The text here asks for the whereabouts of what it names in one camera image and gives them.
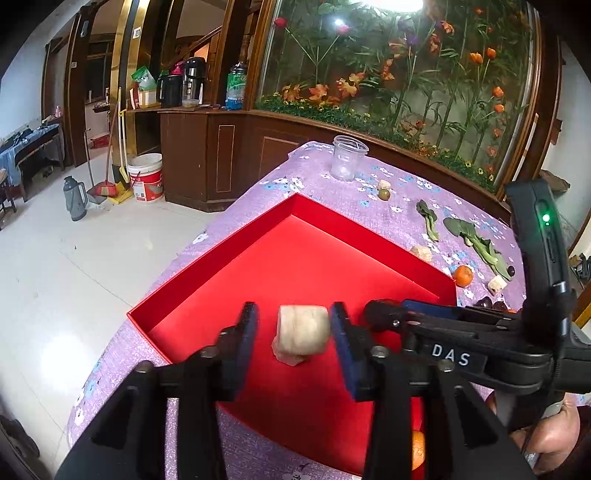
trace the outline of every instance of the screw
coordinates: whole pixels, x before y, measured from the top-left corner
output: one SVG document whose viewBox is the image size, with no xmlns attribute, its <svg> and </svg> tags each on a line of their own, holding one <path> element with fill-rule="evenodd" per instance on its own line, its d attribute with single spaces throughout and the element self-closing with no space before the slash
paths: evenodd
<svg viewBox="0 0 591 480">
<path fill-rule="evenodd" d="M 389 350 L 382 345 L 375 345 L 371 349 L 371 356 L 375 358 L 386 358 L 389 354 Z"/>
<path fill-rule="evenodd" d="M 218 355 L 220 350 L 215 345 L 204 346 L 199 355 L 203 358 L 213 358 Z"/>
<path fill-rule="evenodd" d="M 437 362 L 437 367 L 442 372 L 451 372 L 454 369 L 455 364 L 451 360 L 443 359 Z"/>
<path fill-rule="evenodd" d="M 135 371 L 140 374 L 146 374 L 154 368 L 154 364 L 150 360 L 142 360 L 135 366 Z"/>
</svg>

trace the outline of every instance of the clear plastic container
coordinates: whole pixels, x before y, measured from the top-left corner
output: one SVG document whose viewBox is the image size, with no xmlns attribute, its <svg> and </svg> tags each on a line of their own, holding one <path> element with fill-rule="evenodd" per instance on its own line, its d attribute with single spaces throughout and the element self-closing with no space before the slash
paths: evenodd
<svg viewBox="0 0 591 480">
<path fill-rule="evenodd" d="M 333 145 L 335 150 L 330 174 L 337 180 L 352 181 L 355 178 L 359 160 L 369 151 L 368 146 L 346 135 L 337 135 Z"/>
</svg>

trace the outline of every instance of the white bucket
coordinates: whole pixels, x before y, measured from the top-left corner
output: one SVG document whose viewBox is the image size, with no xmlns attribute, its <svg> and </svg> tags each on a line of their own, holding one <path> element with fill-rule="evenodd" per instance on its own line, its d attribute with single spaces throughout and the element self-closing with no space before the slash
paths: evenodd
<svg viewBox="0 0 591 480">
<path fill-rule="evenodd" d="M 162 155 L 147 153 L 128 161 L 127 171 L 140 202 L 153 202 L 162 196 Z"/>
</svg>

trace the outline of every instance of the orange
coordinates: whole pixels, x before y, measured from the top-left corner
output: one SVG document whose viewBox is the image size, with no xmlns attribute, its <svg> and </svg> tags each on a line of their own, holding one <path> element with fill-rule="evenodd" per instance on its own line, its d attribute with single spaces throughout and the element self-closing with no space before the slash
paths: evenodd
<svg viewBox="0 0 591 480">
<path fill-rule="evenodd" d="M 425 435 L 413 430 L 413 470 L 419 468 L 425 461 Z"/>
<path fill-rule="evenodd" d="M 472 270 L 465 265 L 457 267 L 452 276 L 458 287 L 467 287 L 472 283 Z"/>
</svg>

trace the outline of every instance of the stool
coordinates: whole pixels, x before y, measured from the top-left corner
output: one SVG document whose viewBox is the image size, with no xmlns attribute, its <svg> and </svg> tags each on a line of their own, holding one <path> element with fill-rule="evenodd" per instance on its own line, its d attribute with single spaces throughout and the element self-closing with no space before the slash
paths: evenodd
<svg viewBox="0 0 591 480">
<path fill-rule="evenodd" d="M 12 206 L 12 211 L 16 213 L 17 208 L 14 206 L 14 199 L 10 193 L 10 185 L 8 184 L 8 172 L 5 168 L 0 168 L 0 222 L 4 220 L 7 213 L 7 207 L 4 206 L 4 202 L 9 201 Z"/>
</svg>

